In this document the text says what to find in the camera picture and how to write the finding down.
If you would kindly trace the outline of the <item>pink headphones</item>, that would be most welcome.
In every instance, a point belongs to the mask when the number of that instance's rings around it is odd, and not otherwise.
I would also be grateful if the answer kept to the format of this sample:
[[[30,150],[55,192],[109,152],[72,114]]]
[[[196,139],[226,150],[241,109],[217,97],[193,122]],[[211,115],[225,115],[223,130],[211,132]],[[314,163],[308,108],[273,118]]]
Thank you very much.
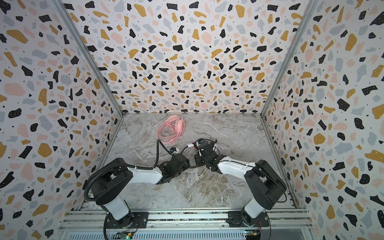
[[[184,133],[186,124],[183,118],[173,115],[170,116],[166,121],[161,123],[156,131],[156,137],[163,144],[172,144],[176,142]],[[172,134],[169,136],[162,135],[162,132],[168,129]]]

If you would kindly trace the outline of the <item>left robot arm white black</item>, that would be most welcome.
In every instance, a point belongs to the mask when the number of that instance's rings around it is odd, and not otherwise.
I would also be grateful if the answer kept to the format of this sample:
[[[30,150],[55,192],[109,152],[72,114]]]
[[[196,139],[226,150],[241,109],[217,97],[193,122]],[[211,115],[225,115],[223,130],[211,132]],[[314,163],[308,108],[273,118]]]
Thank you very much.
[[[179,153],[171,155],[170,161],[155,167],[134,166],[117,158],[88,178],[84,198],[86,201],[94,201],[114,220],[120,221],[131,213],[128,204],[120,196],[128,184],[169,183],[189,168],[190,161]]]

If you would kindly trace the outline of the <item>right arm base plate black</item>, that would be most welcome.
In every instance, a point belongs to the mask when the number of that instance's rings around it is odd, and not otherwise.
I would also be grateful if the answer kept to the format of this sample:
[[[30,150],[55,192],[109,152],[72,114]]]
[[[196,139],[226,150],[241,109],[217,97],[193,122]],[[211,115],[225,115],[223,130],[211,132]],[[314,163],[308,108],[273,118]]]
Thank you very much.
[[[245,211],[229,211],[227,223],[231,228],[259,228],[269,227],[269,217],[261,212],[257,217],[250,217]]]

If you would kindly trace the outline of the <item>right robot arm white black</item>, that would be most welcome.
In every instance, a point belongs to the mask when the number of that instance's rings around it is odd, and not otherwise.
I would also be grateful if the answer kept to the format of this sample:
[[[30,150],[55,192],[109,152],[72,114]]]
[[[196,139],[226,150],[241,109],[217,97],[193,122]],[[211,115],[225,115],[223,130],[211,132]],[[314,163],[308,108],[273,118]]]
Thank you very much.
[[[265,210],[271,210],[282,196],[286,196],[287,186],[275,170],[265,160],[247,163],[219,153],[216,142],[197,140],[194,147],[197,166],[206,166],[212,172],[230,175],[244,180],[253,195],[242,208],[244,221],[256,219]]]

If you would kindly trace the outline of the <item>white black headphones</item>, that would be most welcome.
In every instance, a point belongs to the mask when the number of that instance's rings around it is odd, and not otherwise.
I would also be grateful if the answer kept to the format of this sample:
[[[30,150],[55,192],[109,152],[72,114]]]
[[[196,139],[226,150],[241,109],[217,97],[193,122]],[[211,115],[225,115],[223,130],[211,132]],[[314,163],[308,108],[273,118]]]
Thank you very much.
[[[213,145],[213,150],[214,150],[214,152],[217,154],[217,155],[219,155],[220,154],[220,151],[219,151],[219,149],[217,148],[217,140],[210,140],[210,139],[198,139],[197,141],[195,141],[195,142],[193,142],[193,143],[189,143],[189,144],[186,144],[183,148],[182,148],[182,150],[180,151],[180,154],[183,154],[183,152],[186,150],[186,149],[192,149],[192,150],[194,150],[195,152],[199,152],[198,151],[198,146],[199,145],[201,145],[201,144],[203,144],[203,143],[208,143],[208,144],[210,144],[210,143],[214,143],[214,145]]]

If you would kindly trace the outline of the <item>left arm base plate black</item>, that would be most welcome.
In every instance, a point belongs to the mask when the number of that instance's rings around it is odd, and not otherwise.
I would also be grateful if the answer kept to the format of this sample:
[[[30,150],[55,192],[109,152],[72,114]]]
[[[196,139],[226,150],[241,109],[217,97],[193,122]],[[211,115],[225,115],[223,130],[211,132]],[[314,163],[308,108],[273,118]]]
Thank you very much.
[[[116,220],[108,213],[104,222],[104,230],[107,229],[145,229],[149,219],[149,212],[130,212],[120,220]]]

